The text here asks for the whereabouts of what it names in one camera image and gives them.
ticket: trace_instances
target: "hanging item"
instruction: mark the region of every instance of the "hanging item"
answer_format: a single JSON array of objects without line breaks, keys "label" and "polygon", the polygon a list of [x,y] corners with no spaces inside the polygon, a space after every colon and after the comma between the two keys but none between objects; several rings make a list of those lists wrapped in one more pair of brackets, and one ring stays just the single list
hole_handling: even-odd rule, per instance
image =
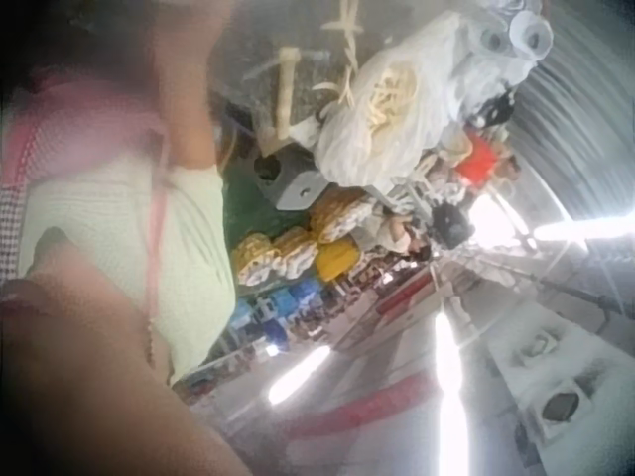
[{"label": "hanging item", "polygon": [[366,186],[406,177],[421,151],[438,143],[449,123],[446,85],[459,27],[459,14],[446,12],[361,68],[351,85],[354,107],[333,107],[317,143],[326,179]]},{"label": "hanging item", "polygon": [[304,228],[296,226],[274,241],[280,254],[274,269],[283,278],[295,280],[314,263],[318,242]]},{"label": "hanging item", "polygon": [[311,210],[311,228],[319,243],[332,243],[368,217],[377,200],[359,188],[332,188]]},{"label": "hanging item", "polygon": [[554,32],[543,17],[523,11],[509,24],[509,39],[520,57],[538,61],[543,60],[554,45]]},{"label": "hanging item", "polygon": [[507,89],[501,96],[489,99],[483,107],[467,120],[476,129],[506,124],[514,113],[514,91]]},{"label": "hanging item", "polygon": [[262,233],[249,235],[231,252],[231,262],[238,283],[249,287],[267,281],[278,259],[278,250]]}]

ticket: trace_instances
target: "hand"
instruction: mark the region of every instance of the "hand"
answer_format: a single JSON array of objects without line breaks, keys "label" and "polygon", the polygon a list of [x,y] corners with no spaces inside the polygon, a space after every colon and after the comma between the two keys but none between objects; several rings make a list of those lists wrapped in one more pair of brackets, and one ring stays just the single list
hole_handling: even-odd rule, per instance
[{"label": "hand", "polygon": [[187,6],[157,7],[151,40],[157,73],[206,71],[232,6],[233,0],[195,0]]}]

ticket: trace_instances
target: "black hair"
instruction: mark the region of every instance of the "black hair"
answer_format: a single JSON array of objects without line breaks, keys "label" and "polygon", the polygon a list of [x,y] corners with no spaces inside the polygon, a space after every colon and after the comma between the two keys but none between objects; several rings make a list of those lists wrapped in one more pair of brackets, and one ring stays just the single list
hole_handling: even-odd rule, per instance
[{"label": "black hair", "polygon": [[433,256],[433,249],[430,245],[424,245],[419,251],[411,252],[406,260],[411,263],[428,263]]},{"label": "black hair", "polygon": [[516,158],[516,156],[509,157],[507,161],[509,161],[509,164],[514,168],[514,171],[516,172],[521,171],[521,167],[520,167],[520,164],[518,163],[518,159]]}]

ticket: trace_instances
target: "pink strap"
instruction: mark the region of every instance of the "pink strap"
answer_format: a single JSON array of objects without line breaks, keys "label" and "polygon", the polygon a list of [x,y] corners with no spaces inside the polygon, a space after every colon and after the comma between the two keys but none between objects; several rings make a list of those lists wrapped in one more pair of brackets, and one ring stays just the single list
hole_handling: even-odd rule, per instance
[{"label": "pink strap", "polygon": [[148,360],[155,366],[154,348],[152,342],[152,322],[159,314],[159,280],[161,277],[161,244],[168,208],[168,191],[164,182],[165,170],[168,167],[170,147],[168,139],[159,158],[158,170],[153,176],[153,195],[150,206],[148,268],[146,270],[146,295],[144,311],[148,319],[149,349]]}]

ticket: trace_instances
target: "fluorescent light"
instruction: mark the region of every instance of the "fluorescent light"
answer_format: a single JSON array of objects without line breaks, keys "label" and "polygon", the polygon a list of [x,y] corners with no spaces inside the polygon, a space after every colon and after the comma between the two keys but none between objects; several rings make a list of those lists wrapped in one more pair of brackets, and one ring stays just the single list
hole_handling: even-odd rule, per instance
[{"label": "fluorescent light", "polygon": [[439,475],[467,476],[469,437],[467,416],[458,394],[445,395],[439,414]]},{"label": "fluorescent light", "polygon": [[469,438],[467,416],[460,400],[463,371],[460,352],[447,315],[435,321],[437,380],[444,392],[439,413],[439,475],[467,476]]},{"label": "fluorescent light", "polygon": [[635,233],[635,214],[584,221],[563,221],[536,228],[541,241],[580,241],[611,239]]},{"label": "fluorescent light", "polygon": [[460,354],[452,335],[449,319],[442,312],[435,322],[435,334],[437,380],[444,392],[458,393],[463,384]]},{"label": "fluorescent light", "polygon": [[275,357],[278,354],[280,354],[280,349],[278,348],[277,345],[268,345],[267,346],[267,354],[269,354],[269,357]]},{"label": "fluorescent light", "polygon": [[302,362],[283,375],[269,391],[269,402],[277,405],[294,394],[330,355],[327,345],[314,350]]},{"label": "fluorescent light", "polygon": [[476,229],[472,240],[481,248],[511,247],[516,244],[514,223],[491,195],[484,194],[476,198],[469,210],[469,221]]}]

